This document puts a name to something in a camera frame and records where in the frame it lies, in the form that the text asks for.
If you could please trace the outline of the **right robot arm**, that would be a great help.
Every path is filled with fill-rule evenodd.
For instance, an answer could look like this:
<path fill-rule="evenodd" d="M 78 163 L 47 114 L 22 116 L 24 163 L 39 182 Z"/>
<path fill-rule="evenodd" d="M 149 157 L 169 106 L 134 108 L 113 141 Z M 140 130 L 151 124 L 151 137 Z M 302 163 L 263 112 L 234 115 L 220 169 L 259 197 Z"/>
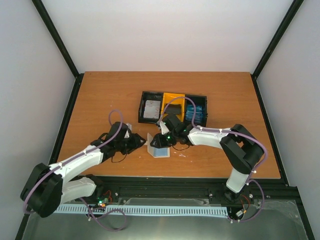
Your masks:
<path fill-rule="evenodd" d="M 157 125 L 161 132 L 148 141 L 155 149 L 170 148 L 180 143 L 189 147 L 207 146 L 223 150 L 232 166 L 223 196 L 231 203 L 240 198 L 260 160 L 268 157 L 265 146 L 241 124 L 231 128 L 208 128 L 183 123 L 176 115 L 169 114 Z"/>

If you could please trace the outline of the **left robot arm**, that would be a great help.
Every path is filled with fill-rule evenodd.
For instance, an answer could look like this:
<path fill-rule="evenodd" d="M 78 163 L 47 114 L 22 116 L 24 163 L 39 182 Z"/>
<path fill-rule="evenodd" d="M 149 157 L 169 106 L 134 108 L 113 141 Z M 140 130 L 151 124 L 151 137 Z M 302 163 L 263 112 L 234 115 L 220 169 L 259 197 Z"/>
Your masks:
<path fill-rule="evenodd" d="M 100 181 L 93 175 L 80 179 L 77 176 L 113 158 L 117 152 L 127 156 L 145 143 L 143 137 L 132 132 L 130 124 L 115 122 L 109 132 L 79 153 L 54 164 L 37 164 L 20 194 L 24 208 L 31 208 L 32 212 L 46 218 L 61 204 L 72 200 L 83 197 L 95 202 L 101 200 L 104 188 Z"/>

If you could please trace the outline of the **black card stack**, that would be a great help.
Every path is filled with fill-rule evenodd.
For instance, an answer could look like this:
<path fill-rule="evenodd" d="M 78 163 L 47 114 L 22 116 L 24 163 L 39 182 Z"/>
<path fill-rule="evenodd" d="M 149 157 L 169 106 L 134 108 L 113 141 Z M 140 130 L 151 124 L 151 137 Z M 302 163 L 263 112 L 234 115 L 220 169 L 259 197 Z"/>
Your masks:
<path fill-rule="evenodd" d="M 168 104 L 164 110 L 165 114 L 180 115 L 182 112 L 182 107 L 180 104 Z"/>

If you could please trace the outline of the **beige card holder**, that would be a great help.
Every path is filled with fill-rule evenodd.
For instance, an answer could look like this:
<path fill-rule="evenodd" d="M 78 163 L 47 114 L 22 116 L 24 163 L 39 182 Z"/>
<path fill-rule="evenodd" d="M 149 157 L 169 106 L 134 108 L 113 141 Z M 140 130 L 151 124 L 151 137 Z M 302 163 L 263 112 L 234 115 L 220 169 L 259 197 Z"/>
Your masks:
<path fill-rule="evenodd" d="M 153 157 L 153 158 L 169 158 L 170 157 L 170 148 L 155 148 L 151 146 L 151 141 L 153 139 L 153 136 L 151 134 L 147 134 L 147 152 Z"/>

